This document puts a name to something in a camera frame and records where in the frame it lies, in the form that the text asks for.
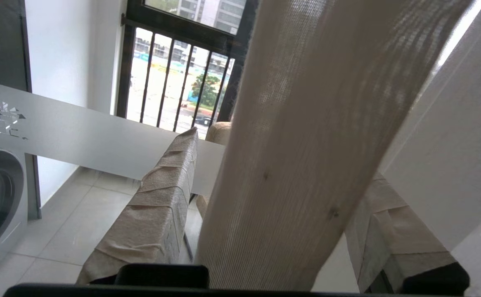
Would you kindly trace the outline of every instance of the white curtain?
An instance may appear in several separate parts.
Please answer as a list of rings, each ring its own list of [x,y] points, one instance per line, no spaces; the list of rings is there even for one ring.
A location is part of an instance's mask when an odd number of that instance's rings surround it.
[[[197,263],[309,290],[468,0],[262,0]]]

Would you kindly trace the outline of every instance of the floor tile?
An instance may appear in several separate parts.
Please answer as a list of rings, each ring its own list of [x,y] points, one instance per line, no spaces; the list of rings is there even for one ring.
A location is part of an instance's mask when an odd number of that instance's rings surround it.
[[[26,233],[20,239],[16,254],[38,256],[58,229],[79,205],[91,186],[72,182],[66,189],[60,189],[51,199],[55,199],[42,209],[42,219],[27,223]]]
[[[83,265],[131,198],[93,186],[39,257]]]
[[[31,264],[35,261],[34,257],[8,254],[0,263],[0,297],[5,291],[22,278]]]
[[[140,181],[103,172],[93,185],[107,190],[134,195],[140,187]]]
[[[18,283],[74,284],[80,271],[79,265],[36,259]]]
[[[76,177],[74,179],[74,182],[77,182],[79,184],[87,184],[89,186],[93,186],[97,179],[99,179],[99,176],[101,175],[101,171],[93,170],[90,168],[85,168],[85,167],[79,167],[77,169]]]
[[[200,229],[202,228],[202,217],[199,211],[188,209],[187,220],[185,222],[185,234],[189,241],[189,247],[193,256],[197,254],[198,238],[200,236]]]

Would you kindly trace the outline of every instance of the metal window bar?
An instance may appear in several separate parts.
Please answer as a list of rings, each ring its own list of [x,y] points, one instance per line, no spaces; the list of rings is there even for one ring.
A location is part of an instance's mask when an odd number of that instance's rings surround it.
[[[150,76],[150,64],[152,62],[152,55],[154,53],[154,37],[156,37],[156,34],[154,32],[152,32],[152,37],[150,38],[150,49],[148,50],[147,76],[145,77],[145,88],[143,89],[143,101],[142,101],[142,112],[141,112],[141,115],[140,115],[140,123],[143,122],[143,116],[145,114],[145,103],[147,101],[148,78]]]
[[[248,49],[248,41],[250,38],[250,32],[253,28],[256,14],[255,11],[258,6],[258,2],[259,0],[246,0],[238,32],[236,35],[233,35],[216,28],[211,28],[179,16],[148,7],[144,5],[143,0],[128,0],[126,13],[121,15],[121,25],[125,25],[125,36],[123,39],[123,59],[121,62],[121,73],[119,80],[119,95],[116,111],[117,116],[126,117],[129,96],[128,87],[130,83],[130,72],[133,61],[135,28],[142,28],[157,34],[162,34],[175,40],[188,43],[191,45],[191,47],[200,47],[214,53],[222,54],[228,58],[235,59],[235,65],[229,78],[227,90],[222,90],[222,92],[225,92],[225,94],[223,96],[221,106],[217,106],[215,108],[220,109],[220,113],[216,119],[217,122],[224,120],[229,121],[235,103],[238,82],[242,74],[244,57],[246,56]],[[142,122],[144,116],[145,102],[146,100],[143,100],[140,122]],[[178,124],[180,107],[176,111],[174,130],[176,130],[176,126]]]
[[[185,76],[183,78],[183,83],[182,83],[182,92],[180,93],[180,101],[178,102],[178,109],[176,109],[176,118],[174,118],[173,132],[176,132],[176,125],[178,124],[178,117],[180,116],[180,109],[182,108],[183,90],[185,90],[185,83],[187,81],[187,75],[189,74],[189,67],[191,66],[191,58],[193,56],[193,48],[194,48],[194,46],[191,45],[191,48],[189,49],[189,56],[187,57],[187,65],[185,66]]]
[[[158,120],[156,122],[156,127],[158,128],[159,128],[159,121],[161,120],[161,110],[163,109],[163,100],[165,99],[165,90],[167,89],[167,79],[169,78],[169,71],[171,69],[173,49],[174,49],[174,38],[171,39],[171,49],[169,49],[167,68],[165,69],[165,81],[163,82],[163,92],[161,92],[161,100],[159,100]]]
[[[218,88],[218,95],[216,96],[216,101],[214,102],[213,113],[211,115],[211,120],[209,126],[213,124],[214,114],[216,113],[216,107],[218,106],[218,101],[220,100],[220,94],[222,92],[222,87],[224,86],[225,76],[227,75],[227,68],[229,67],[230,57],[227,57],[227,62],[225,63],[224,74],[222,75],[222,81],[220,81],[220,87]]]
[[[194,127],[194,121],[197,120],[197,112],[200,106],[200,100],[202,100],[202,92],[204,90],[204,87],[206,86],[206,77],[207,77],[207,72],[209,70],[209,63],[211,61],[211,54],[212,54],[212,51],[209,51],[208,59],[206,62],[206,69],[204,70],[204,75],[202,77],[202,86],[200,86],[200,92],[198,94],[197,106],[194,109],[193,123],[191,124],[191,128]]]

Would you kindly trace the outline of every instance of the white wall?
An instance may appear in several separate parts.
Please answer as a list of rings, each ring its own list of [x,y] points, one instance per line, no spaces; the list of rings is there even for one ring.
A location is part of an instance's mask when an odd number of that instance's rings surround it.
[[[127,0],[93,0],[91,86],[88,108],[115,114],[123,41],[121,14]]]
[[[25,4],[33,93],[87,107],[94,2],[26,0]],[[38,158],[42,205],[76,168]]]
[[[481,223],[481,11],[418,104],[380,171],[451,251]]]

